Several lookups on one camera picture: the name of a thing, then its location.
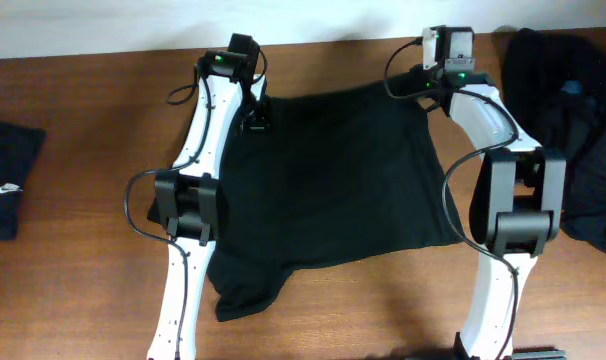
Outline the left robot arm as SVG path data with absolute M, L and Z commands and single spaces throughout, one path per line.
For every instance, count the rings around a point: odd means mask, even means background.
M 225 207 L 220 185 L 228 138 L 265 129 L 265 58 L 249 35 L 233 34 L 224 51 L 207 51 L 195 65 L 198 100 L 185 142 L 168 170 L 155 175 L 154 204 L 168 239 L 168 271 L 159 321 L 147 352 L 152 360 L 193 359 L 210 259 L 221 238 Z

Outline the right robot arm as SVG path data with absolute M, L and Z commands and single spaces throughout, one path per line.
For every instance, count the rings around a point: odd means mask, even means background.
M 513 332 L 528 276 L 546 244 L 559 233 L 566 160 L 544 148 L 503 104 L 487 75 L 475 70 L 470 27 L 423 29 L 412 45 L 422 49 L 425 88 L 412 99 L 434 108 L 462 128 L 473 152 L 456 161 L 482 161 L 469 211 L 471 233 L 455 236 L 479 254 L 467 319 L 438 359 L 551 360 L 567 354 L 554 347 L 517 350 Z

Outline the black t-shirt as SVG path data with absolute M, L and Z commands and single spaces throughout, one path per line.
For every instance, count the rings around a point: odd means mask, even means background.
M 269 132 L 226 147 L 228 224 L 208 267 L 219 321 L 265 310 L 296 270 L 454 242 L 458 213 L 418 104 L 373 83 L 269 110 Z

